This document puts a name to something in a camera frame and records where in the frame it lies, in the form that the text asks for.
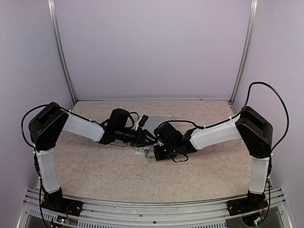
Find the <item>wall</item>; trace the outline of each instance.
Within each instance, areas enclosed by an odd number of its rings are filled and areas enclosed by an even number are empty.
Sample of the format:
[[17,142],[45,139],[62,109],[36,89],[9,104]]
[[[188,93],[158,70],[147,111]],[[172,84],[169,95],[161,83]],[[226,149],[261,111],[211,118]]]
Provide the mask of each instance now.
[[250,2],[56,1],[77,98],[228,100]]
[[[282,187],[296,228],[304,227],[304,1],[261,0],[244,78],[235,103],[239,110],[253,81],[271,84],[290,113],[290,130],[275,149],[272,183]],[[274,127],[274,142],[285,130],[284,110],[269,89],[255,85],[249,105]]]
[[72,107],[46,0],[0,2],[0,227],[13,227],[28,187],[37,181],[20,121],[30,108]]

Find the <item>metal frame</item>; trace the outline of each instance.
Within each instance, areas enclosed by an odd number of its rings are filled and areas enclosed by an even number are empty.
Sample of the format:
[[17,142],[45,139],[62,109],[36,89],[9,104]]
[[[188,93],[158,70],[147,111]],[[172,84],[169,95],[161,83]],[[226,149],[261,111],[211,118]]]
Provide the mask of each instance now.
[[238,72],[237,72],[237,79],[236,79],[236,82],[235,82],[233,90],[232,90],[231,98],[229,100],[232,107],[236,100],[238,90],[241,85],[241,81],[242,81],[244,70],[245,70],[247,56],[248,56],[249,48],[250,48],[250,42],[251,42],[251,38],[252,38],[252,34],[253,34],[253,27],[254,27],[254,23],[255,23],[255,19],[256,19],[257,1],[258,0],[251,0],[250,14],[249,14],[249,21],[248,21],[248,27],[247,27],[247,32],[246,32],[244,49],[243,49],[241,62],[240,62]]
[[[212,227],[212,224],[225,224],[227,219],[237,218],[241,215],[230,216],[227,209],[227,201],[238,199],[243,196],[236,196],[224,199],[204,200],[196,202],[182,203],[128,203],[105,200],[95,200],[65,196],[66,198],[82,201],[83,209],[80,217],[69,216],[71,227],[86,228],[191,228],[204,226]],[[39,211],[39,191],[28,190],[22,209],[20,210],[17,228],[24,228],[29,215],[40,217]],[[292,228],[290,212],[287,207],[282,190],[271,190],[271,208],[278,207],[285,228]],[[47,209],[43,209],[46,220],[56,218],[58,214]]]
[[69,92],[70,98],[72,100],[72,103],[73,103],[73,105],[75,105],[77,102],[77,97],[76,97],[76,93],[75,93],[75,90],[74,90],[74,87],[72,84],[70,74],[67,69],[67,62],[66,62],[66,58],[65,58],[65,55],[63,52],[63,46],[62,46],[62,42],[61,42],[61,38],[60,38],[59,25],[58,25],[57,14],[56,14],[55,0],[47,0],[47,1],[48,1],[48,10],[49,10],[49,14],[51,17],[54,36],[55,36],[55,40],[56,40],[56,46],[57,46],[62,70],[64,73],[66,85],[67,85],[68,92]]

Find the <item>white backdrop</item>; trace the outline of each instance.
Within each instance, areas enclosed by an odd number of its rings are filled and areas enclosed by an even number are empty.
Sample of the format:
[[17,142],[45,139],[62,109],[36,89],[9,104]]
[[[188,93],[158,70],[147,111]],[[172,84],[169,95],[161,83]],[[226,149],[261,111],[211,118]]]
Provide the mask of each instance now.
[[58,0],[79,100],[226,99],[250,1]]

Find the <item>robotic arm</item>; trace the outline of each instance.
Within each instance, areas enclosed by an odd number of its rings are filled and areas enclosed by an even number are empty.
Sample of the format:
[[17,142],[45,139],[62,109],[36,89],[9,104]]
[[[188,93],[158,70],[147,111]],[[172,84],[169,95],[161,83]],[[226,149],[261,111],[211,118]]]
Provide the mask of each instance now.
[[114,109],[110,118],[103,123],[85,119],[67,112],[56,103],[44,108],[29,123],[31,140],[34,144],[35,167],[39,173],[45,192],[43,207],[62,212],[68,208],[79,216],[82,203],[62,198],[62,191],[56,177],[54,147],[61,132],[77,134],[100,144],[111,144],[115,140],[128,142],[131,146],[154,146],[157,161],[181,154],[187,156],[210,145],[230,140],[243,139],[252,156],[251,182],[246,198],[228,202],[231,215],[245,213],[267,207],[264,195],[266,178],[271,170],[272,126],[250,107],[230,119],[211,126],[193,128],[184,135],[177,131],[168,121],[154,130],[152,135],[143,130],[147,116],[139,121],[134,130],[126,127],[130,113],[123,109]]

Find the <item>beige table surface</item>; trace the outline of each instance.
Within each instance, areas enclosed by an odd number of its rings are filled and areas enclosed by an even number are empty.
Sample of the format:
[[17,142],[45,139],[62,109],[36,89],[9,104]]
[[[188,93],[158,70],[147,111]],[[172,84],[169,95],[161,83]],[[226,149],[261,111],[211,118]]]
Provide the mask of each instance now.
[[[174,115],[208,125],[228,118],[225,101],[123,100],[82,101],[74,112],[99,123],[115,108],[140,115]],[[185,133],[192,128],[179,123]],[[245,194],[251,159],[242,140],[224,142],[189,154],[187,162],[146,159],[133,147],[101,145],[62,133],[56,146],[57,176],[64,194],[127,202],[183,202]]]

